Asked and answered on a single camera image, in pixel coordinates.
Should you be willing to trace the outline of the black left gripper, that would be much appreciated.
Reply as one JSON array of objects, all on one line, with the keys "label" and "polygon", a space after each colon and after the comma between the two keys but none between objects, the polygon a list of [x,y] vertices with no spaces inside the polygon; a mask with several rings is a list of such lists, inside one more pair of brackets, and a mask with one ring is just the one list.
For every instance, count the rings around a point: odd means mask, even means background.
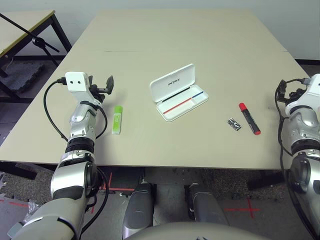
[{"label": "black left gripper", "polygon": [[105,94],[110,95],[114,88],[114,78],[111,75],[107,81],[106,81],[106,88],[99,88],[96,84],[93,84],[93,76],[88,76],[89,80],[89,91],[92,94],[92,96],[99,101],[100,103],[103,103],[105,99]]}]

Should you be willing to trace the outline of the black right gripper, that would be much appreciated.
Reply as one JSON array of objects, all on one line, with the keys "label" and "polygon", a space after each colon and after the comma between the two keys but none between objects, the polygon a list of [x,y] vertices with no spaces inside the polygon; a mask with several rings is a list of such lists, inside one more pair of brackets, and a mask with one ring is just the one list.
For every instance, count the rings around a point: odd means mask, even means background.
[{"label": "black right gripper", "polygon": [[[286,93],[287,82],[285,80],[281,80],[279,83],[279,94],[284,95]],[[289,93],[289,103],[297,101],[304,93],[306,92],[305,89],[297,88],[296,91]]]}]

